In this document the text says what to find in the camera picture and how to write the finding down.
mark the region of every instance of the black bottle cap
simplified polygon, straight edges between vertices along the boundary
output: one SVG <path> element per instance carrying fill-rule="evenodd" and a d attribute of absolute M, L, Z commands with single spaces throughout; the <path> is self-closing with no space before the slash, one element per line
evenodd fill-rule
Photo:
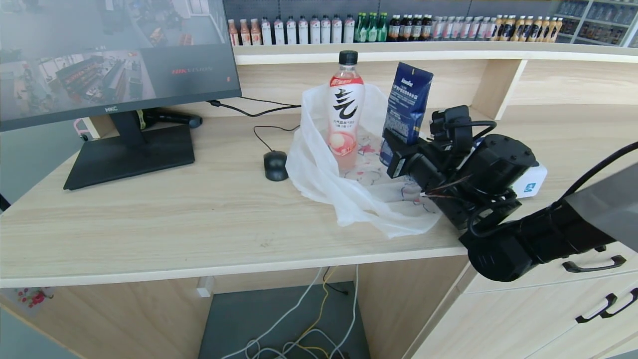
<path fill-rule="evenodd" d="M 344 50 L 339 53 L 339 65 L 353 66 L 357 64 L 359 53 L 353 50 Z"/>

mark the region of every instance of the blue snack bag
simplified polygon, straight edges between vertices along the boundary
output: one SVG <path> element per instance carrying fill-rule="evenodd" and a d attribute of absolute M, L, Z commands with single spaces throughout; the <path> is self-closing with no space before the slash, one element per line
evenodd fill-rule
<path fill-rule="evenodd" d="M 431 72 L 399 63 L 388 98 L 384 131 L 390 129 L 406 144 L 417 142 L 433 77 Z M 379 156 L 381 163 L 386 166 L 390 164 L 392 151 L 385 140 Z"/>

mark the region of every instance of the pegboard wall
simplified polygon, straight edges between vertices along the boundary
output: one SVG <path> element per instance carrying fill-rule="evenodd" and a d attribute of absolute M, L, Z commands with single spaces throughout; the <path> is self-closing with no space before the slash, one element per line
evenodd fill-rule
<path fill-rule="evenodd" d="M 387 12 L 404 15 L 428 13 L 434 16 L 496 16 L 496 14 L 548 16 L 550 0 L 224 0 L 228 19 L 260 19 L 271 21 L 277 16 L 285 21 L 304 15 L 332 16 L 358 12 Z"/>

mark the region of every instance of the monitor screen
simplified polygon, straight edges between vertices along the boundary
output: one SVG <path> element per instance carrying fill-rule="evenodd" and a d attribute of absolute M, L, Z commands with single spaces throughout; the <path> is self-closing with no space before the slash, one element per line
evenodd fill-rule
<path fill-rule="evenodd" d="M 241 95 L 223 0 L 0 7 L 0 131 Z"/>

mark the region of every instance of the computer mouse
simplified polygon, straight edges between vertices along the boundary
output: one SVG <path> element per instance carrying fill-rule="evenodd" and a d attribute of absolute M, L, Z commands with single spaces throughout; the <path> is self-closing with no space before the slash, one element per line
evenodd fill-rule
<path fill-rule="evenodd" d="M 263 170 L 266 178 L 279 182 L 288 178 L 286 171 L 286 158 L 284 151 L 270 151 L 263 156 Z"/>

